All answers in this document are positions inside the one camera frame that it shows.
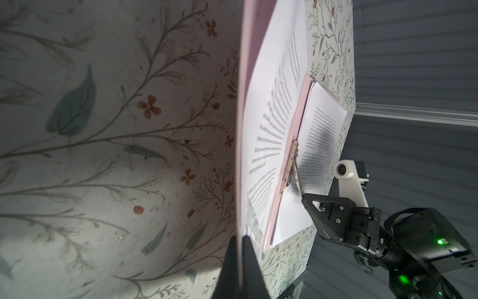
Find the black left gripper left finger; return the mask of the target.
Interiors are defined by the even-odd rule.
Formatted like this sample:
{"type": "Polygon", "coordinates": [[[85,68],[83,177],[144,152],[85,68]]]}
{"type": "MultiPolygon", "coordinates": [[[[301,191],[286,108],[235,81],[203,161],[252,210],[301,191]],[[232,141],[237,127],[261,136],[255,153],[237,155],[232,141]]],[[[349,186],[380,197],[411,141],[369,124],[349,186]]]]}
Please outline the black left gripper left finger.
{"type": "Polygon", "coordinates": [[[211,299],[236,299],[239,291],[237,237],[230,239],[220,275],[211,299]]]}

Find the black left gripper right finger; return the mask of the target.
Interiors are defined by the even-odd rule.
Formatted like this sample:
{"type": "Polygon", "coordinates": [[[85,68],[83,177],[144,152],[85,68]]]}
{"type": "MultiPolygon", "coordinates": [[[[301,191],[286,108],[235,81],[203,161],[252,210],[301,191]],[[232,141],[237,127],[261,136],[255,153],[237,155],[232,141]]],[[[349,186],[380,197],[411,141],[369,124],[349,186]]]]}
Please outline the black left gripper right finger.
{"type": "Polygon", "coordinates": [[[252,241],[248,235],[242,238],[241,266],[241,297],[243,299],[270,299],[252,241]]]}

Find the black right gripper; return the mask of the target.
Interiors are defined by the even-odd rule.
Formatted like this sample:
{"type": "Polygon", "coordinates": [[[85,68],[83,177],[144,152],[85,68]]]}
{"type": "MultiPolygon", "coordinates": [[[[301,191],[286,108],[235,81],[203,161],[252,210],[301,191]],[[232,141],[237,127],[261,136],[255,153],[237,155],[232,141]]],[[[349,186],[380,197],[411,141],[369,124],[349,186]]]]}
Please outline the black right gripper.
{"type": "Polygon", "coordinates": [[[371,258],[384,254],[386,242],[381,233],[381,210],[358,208],[348,198],[318,194],[305,194],[302,203],[318,227],[321,239],[371,258]]]}

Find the printed paper sheet back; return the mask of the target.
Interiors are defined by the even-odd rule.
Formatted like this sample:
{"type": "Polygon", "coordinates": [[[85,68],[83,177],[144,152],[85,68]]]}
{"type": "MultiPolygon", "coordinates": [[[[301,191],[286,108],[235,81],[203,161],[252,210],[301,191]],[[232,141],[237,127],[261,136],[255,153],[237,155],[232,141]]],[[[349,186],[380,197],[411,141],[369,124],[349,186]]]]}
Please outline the printed paper sheet back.
{"type": "MultiPolygon", "coordinates": [[[[301,188],[305,193],[323,194],[327,177],[337,161],[336,148],[347,110],[319,83],[311,82],[307,99],[299,105],[294,135],[298,141],[296,158],[301,188]]],[[[274,247],[312,225],[312,219],[301,203],[300,192],[291,179],[281,193],[274,247]]]]}

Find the printed paper sheet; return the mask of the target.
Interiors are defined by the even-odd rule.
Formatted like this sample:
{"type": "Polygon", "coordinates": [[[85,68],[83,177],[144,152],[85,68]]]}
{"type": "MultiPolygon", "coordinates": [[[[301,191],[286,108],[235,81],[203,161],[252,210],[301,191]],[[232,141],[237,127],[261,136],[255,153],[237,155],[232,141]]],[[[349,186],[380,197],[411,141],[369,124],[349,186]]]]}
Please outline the printed paper sheet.
{"type": "Polygon", "coordinates": [[[266,234],[307,69],[304,1],[277,1],[245,97],[241,208],[245,234],[266,234]]]}
{"type": "MultiPolygon", "coordinates": [[[[311,82],[307,99],[299,105],[294,135],[298,141],[296,158],[301,188],[305,193],[323,194],[327,177],[337,161],[336,148],[347,110],[319,83],[311,82]]],[[[291,179],[281,193],[274,247],[312,225],[312,219],[301,203],[300,192],[291,179]]]]}

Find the pink file folder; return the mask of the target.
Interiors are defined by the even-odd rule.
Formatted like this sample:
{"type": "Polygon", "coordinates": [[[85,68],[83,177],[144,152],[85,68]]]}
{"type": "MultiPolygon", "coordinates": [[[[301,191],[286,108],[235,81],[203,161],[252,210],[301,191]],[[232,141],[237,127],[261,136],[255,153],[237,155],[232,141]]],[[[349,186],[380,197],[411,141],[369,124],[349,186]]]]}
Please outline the pink file folder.
{"type": "MultiPolygon", "coordinates": [[[[239,89],[238,89],[238,112],[237,112],[237,145],[236,145],[236,169],[237,169],[237,190],[238,190],[238,206],[239,216],[237,218],[237,228],[240,235],[245,234],[244,225],[242,223],[242,208],[241,208],[241,142],[242,142],[242,127],[243,116],[245,109],[245,97],[248,90],[248,85],[251,79],[251,74],[261,47],[262,40],[265,36],[266,28],[270,21],[271,14],[274,10],[277,1],[246,1],[243,17],[243,29],[241,37],[240,48],[240,67],[239,67],[239,89]]],[[[308,48],[307,48],[307,67],[308,67],[308,48]]],[[[257,240],[250,237],[255,252],[261,254],[273,246],[271,245],[272,237],[275,232],[276,219],[278,216],[278,206],[280,202],[281,193],[287,186],[290,185],[291,179],[295,179],[298,191],[301,188],[298,166],[296,158],[298,156],[298,141],[295,140],[294,135],[298,132],[295,128],[299,124],[299,105],[307,99],[308,90],[311,82],[315,81],[307,72],[302,82],[301,92],[299,94],[299,102],[295,115],[293,117],[292,126],[289,132],[290,144],[286,147],[286,155],[283,161],[283,168],[280,173],[280,181],[277,185],[275,198],[270,211],[270,218],[266,229],[266,234],[262,240],[257,240]]]]}

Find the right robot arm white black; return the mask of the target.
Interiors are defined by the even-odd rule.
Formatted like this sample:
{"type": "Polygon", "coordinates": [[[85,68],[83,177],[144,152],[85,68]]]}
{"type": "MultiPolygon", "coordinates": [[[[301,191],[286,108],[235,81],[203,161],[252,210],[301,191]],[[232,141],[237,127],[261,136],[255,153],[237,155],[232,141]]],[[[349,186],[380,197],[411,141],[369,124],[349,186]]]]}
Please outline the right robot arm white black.
{"type": "Polygon", "coordinates": [[[348,198],[305,194],[302,205],[321,239],[352,249],[368,274],[387,270],[398,299],[460,299],[444,275],[478,265],[467,240],[434,208],[409,208],[382,223],[380,209],[348,198]]]}

